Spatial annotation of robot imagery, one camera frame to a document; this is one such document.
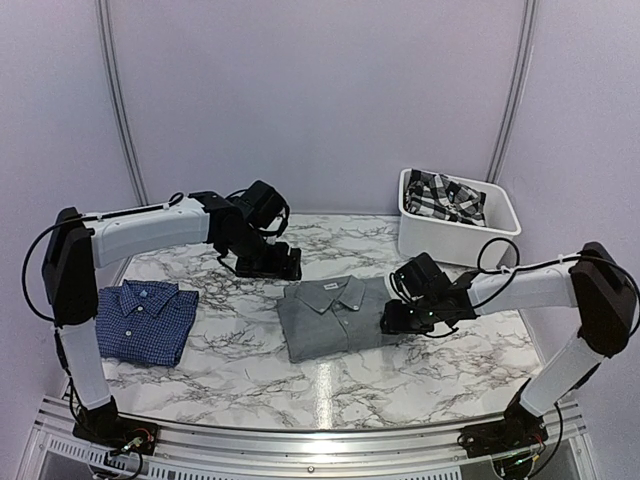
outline folded shirt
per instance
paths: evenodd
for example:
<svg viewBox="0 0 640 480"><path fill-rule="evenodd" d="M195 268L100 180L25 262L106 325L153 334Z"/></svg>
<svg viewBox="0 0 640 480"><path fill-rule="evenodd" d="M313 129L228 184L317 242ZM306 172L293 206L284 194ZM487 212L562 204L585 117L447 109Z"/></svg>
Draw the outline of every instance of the folded shirt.
<svg viewBox="0 0 640 480"><path fill-rule="evenodd" d="M198 292L164 282L125 280L100 290L96 334L100 355L175 367L193 326Z"/></svg>
<svg viewBox="0 0 640 480"><path fill-rule="evenodd" d="M485 227L486 198L486 193L446 175L411 170L405 209L415 215Z"/></svg>
<svg viewBox="0 0 640 480"><path fill-rule="evenodd" d="M399 342L401 335L380 330L389 300L382 277L348 276L285 287L277 309L289 359L296 363Z"/></svg>

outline white plastic bin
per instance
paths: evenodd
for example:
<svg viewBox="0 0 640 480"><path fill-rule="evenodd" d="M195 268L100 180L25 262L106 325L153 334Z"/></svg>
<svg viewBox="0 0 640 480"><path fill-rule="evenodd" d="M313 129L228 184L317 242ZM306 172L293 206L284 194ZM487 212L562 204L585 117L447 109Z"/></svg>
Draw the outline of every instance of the white plastic bin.
<svg viewBox="0 0 640 480"><path fill-rule="evenodd" d="M398 208L401 215L398 250L402 255L415 257L422 252L427 252L438 262L475 267L480 249L489 240L496 237L513 239L520 235L522 231L520 222L507 192L491 183L449 176L453 180L487 194L484 205L487 227L439 220L407 212L404 208L404 192L409 184L410 175L410 168L402 170L398 192ZM482 266L495 267L508 247L506 242L492 244L482 258Z"/></svg>

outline gray shirt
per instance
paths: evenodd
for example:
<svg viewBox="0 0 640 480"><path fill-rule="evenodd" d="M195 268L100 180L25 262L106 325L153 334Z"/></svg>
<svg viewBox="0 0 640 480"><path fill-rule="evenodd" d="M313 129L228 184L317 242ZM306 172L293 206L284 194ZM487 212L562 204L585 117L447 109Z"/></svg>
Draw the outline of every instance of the gray shirt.
<svg viewBox="0 0 640 480"><path fill-rule="evenodd" d="M380 319L391 300L384 278L340 277L285 287L278 315L291 362L395 344Z"/></svg>

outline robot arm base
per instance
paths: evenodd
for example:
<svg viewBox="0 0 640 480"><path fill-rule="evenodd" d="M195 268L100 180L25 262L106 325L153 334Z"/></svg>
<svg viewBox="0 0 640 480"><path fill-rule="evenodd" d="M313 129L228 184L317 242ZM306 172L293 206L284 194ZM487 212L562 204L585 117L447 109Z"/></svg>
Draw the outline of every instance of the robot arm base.
<svg viewBox="0 0 640 480"><path fill-rule="evenodd" d="M88 410L80 407L78 412L80 423L76 422L73 436L91 443L106 445L117 451L124 451L136 437L142 444L136 451L143 455L153 455L158 439L158 425L137 418L121 417L116 402Z"/></svg>
<svg viewBox="0 0 640 480"><path fill-rule="evenodd" d="M466 450L469 458L526 448L549 438L542 417L534 416L520 405L520 396L527 383L513 397L502 420L462 429L458 444Z"/></svg>

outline metal frame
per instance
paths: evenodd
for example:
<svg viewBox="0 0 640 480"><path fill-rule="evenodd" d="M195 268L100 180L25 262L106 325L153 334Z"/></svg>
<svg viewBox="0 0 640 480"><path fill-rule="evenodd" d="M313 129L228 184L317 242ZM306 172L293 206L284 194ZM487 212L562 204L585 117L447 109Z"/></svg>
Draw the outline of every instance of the metal frame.
<svg viewBox="0 0 640 480"><path fill-rule="evenodd" d="M562 411L564 439L571 442L580 478L595 480L582 413L575 402L564 404ZM495 414L417 427L344 431L251 430L159 420L161 433L156 453L145 458L144 475L140 478L181 479L193 475L199 480L220 477L229 480L424 477L426 480L435 473L442 474L443 479L456 480L455 472L460 466L489 460L489 457L473 460L466 457L456 442L460 429L499 418ZM550 444L557 439L558 420L556 413L545 417ZM76 460L87 458L99 466L106 449L74 438L72 428L68 402L45 397L17 479L38 478L47 452Z"/></svg>
<svg viewBox="0 0 640 480"><path fill-rule="evenodd" d="M497 183L504 166L507 148L509 147L509 139L511 138L518 107L524 94L527 73L533 53L533 37L537 13L538 0L525 0L522 25L520 27L520 40L513 67L513 76L511 78L511 87L509 88L507 105L504 110L502 123L500 124L500 130L498 132L498 139L493 149L493 156L491 157L491 163L489 164L486 177L486 181L489 183Z"/></svg>
<svg viewBox="0 0 640 480"><path fill-rule="evenodd" d="M113 39L113 22L111 20L111 8L109 0L96 0L96 10L98 14L98 31L100 33L100 43L102 46L102 56L107 74L109 95L113 106L118 135L122 144L125 163L129 172L129 179L133 187L133 193L138 205L149 205L147 189L142 178L142 171L138 163L136 149L129 128L129 120L124 105L120 75L118 73L118 62L116 59L116 48Z"/></svg>

